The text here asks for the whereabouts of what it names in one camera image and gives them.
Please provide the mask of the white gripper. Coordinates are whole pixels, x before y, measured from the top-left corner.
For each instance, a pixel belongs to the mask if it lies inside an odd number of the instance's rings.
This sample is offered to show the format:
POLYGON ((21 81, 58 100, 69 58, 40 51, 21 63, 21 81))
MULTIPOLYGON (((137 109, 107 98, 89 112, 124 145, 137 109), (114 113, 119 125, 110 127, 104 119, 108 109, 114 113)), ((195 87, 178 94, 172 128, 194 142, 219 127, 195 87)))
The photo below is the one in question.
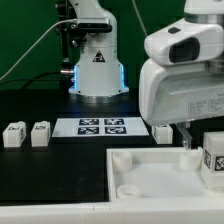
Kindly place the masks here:
POLYGON ((175 124, 182 145, 191 149, 190 123, 224 115, 224 74, 205 63, 162 67, 148 59, 141 70, 139 110, 151 126, 175 124))

